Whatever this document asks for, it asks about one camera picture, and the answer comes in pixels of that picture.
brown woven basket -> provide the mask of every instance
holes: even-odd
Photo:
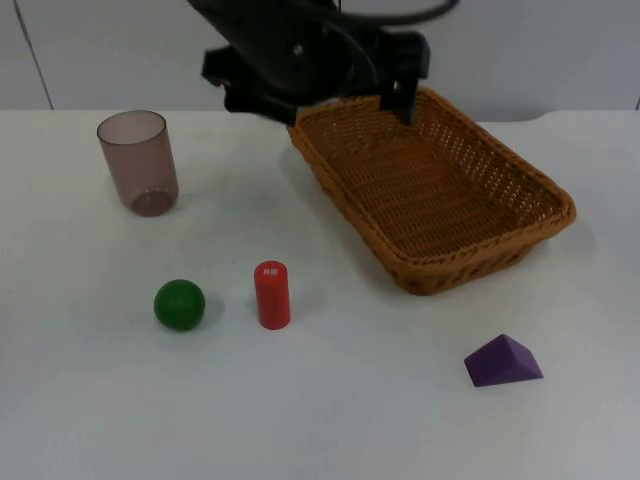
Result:
[[[514,265],[576,217],[551,179],[429,89],[416,121],[379,98],[303,111],[291,139],[346,219],[410,293]]]

purple block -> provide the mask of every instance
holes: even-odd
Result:
[[[476,387],[542,378],[531,350],[507,335],[500,335],[464,359]]]

plastic cup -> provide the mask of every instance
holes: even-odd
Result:
[[[173,207],[178,180],[167,122],[146,110],[122,112],[98,126],[98,139],[122,204],[142,217]]]

